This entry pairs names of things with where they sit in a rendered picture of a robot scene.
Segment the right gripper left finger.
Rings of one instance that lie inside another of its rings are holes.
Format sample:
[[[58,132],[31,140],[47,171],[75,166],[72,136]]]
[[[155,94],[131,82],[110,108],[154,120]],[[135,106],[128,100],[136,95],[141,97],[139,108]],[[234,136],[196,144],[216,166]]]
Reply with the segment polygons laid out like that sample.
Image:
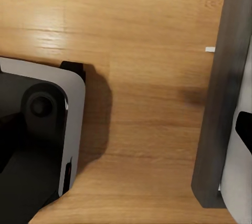
[[[22,111],[0,118],[0,175],[27,132]]]

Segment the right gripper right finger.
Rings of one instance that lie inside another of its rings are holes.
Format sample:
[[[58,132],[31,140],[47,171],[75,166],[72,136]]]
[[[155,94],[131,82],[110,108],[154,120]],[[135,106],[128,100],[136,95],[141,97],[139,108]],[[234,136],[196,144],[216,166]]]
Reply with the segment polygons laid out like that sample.
[[[241,111],[237,117],[235,130],[252,154],[252,114]]]

